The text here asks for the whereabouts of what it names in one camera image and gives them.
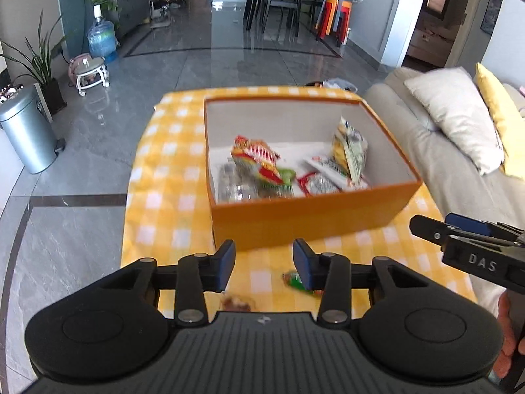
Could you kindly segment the person's hand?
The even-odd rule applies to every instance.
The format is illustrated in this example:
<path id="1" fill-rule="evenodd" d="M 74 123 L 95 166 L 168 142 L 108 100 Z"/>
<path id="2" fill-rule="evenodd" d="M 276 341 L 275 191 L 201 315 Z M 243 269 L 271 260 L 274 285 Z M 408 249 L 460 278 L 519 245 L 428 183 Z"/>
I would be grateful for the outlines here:
<path id="1" fill-rule="evenodd" d="M 509 314 L 510 301 L 507 292 L 504 292 L 498 301 L 497 314 L 497 321 L 504 335 L 504 343 L 493 367 L 493 371 L 498 378 L 504 378 L 508 374 L 512 364 L 512 356 L 516 350 L 516 340 Z"/>

